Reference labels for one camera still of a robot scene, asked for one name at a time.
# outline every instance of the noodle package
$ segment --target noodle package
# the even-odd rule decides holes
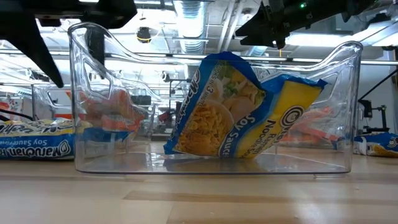
[[[165,153],[254,158],[287,134],[326,84],[291,75],[260,83],[241,57],[209,55],[192,78]]]

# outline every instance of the white wall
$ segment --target white wall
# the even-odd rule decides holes
[[[378,60],[393,60],[392,52],[384,52],[383,57]],[[363,65],[361,66],[361,74],[359,78],[359,90],[358,99],[362,97],[367,91],[369,91],[375,84],[381,81],[383,78],[388,76],[395,67],[390,66],[375,66],[375,65]],[[383,84],[379,85],[373,90],[364,100],[372,101],[372,107],[376,108],[381,105],[386,105],[386,120],[387,127],[390,128],[390,132],[396,132],[396,118],[394,109],[394,95],[397,95],[394,84],[391,79],[386,80]],[[368,119],[368,124],[372,128],[381,128],[382,119],[381,112],[373,111],[373,118]],[[366,125],[365,121],[359,123],[359,126]]]

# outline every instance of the wooden table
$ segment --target wooden table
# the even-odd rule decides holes
[[[104,177],[72,162],[0,162],[1,224],[398,223],[398,160],[344,177]]]

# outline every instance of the yellow noodle package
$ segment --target yellow noodle package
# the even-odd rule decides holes
[[[284,137],[325,85],[291,75],[260,83],[242,58],[209,55],[192,79],[165,153],[256,157]]]

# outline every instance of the ceiling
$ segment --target ceiling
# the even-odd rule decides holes
[[[135,1],[136,4],[141,7],[138,14],[131,19],[131,21],[126,24],[121,29],[110,30],[115,38],[117,38],[120,43],[122,43],[125,48],[132,52],[141,53],[170,53],[170,54],[183,54],[182,44],[184,44],[184,37],[182,38],[182,29],[192,30],[196,29],[193,24],[197,23],[182,23],[182,20],[173,8],[173,2],[171,0],[165,0],[165,9],[154,9],[159,8],[160,1]],[[242,26],[248,19],[250,19],[259,8],[260,0],[242,0],[236,1],[235,3],[231,0],[215,0],[206,1],[203,3],[203,33],[197,39],[200,42],[205,43],[205,48],[201,54],[212,54],[217,53],[219,49],[219,43],[223,43],[222,49],[232,51],[238,55],[250,54],[251,47],[243,46],[239,43],[240,38],[236,38],[233,35],[229,40],[228,34],[234,32],[238,27]],[[231,11],[231,17],[229,24],[228,21],[229,10]],[[389,21],[383,24],[377,23],[369,26],[366,30],[368,22],[377,14],[385,12],[391,16]],[[385,40],[390,35],[395,34],[398,31],[398,23],[396,18],[398,16],[398,8],[396,5],[392,4],[391,0],[380,0],[375,5],[364,12],[362,15],[352,17],[347,23],[342,21],[341,15],[333,16],[324,21],[320,21],[317,24],[312,25],[309,30],[298,30],[296,34],[293,34],[289,39],[287,39],[286,47],[281,51],[273,48],[263,48],[261,55],[270,57],[295,57],[295,58],[325,58],[338,44],[344,42],[345,40],[358,40],[362,41],[365,45],[363,52],[363,59],[377,59],[383,55],[383,50],[380,47],[373,47],[373,44]],[[68,28],[78,23],[79,20],[76,19],[64,19],[62,20],[61,27],[41,27],[39,25],[40,32],[44,38],[47,47],[51,52],[64,52],[64,57],[59,57],[56,61],[57,66],[60,68],[64,76],[68,76],[68,57],[67,52],[69,51],[69,40],[67,36]],[[223,27],[228,26],[226,30],[225,38],[223,36]],[[137,39],[137,31],[140,27],[149,27],[152,38],[148,44],[143,44]],[[304,41],[294,40],[298,35],[305,34],[306,39],[314,37],[313,41],[310,41],[309,45],[315,43],[315,37],[321,40],[320,43],[315,44],[315,46],[309,46],[308,43],[304,44]],[[323,40],[325,36],[336,36],[340,39]],[[1,50],[15,50],[10,43],[2,41],[0,44]],[[13,60],[5,54],[0,54],[0,57],[5,58],[9,63],[14,64],[21,68],[31,68],[33,70],[38,70],[38,68],[29,60]],[[129,70],[124,69],[124,74],[139,75],[145,73],[148,79],[153,80],[151,76],[159,76],[159,72],[167,70],[170,73],[176,74],[178,77],[182,77],[184,73],[183,66],[174,67],[162,67],[158,66],[156,68],[142,68],[139,70]]]

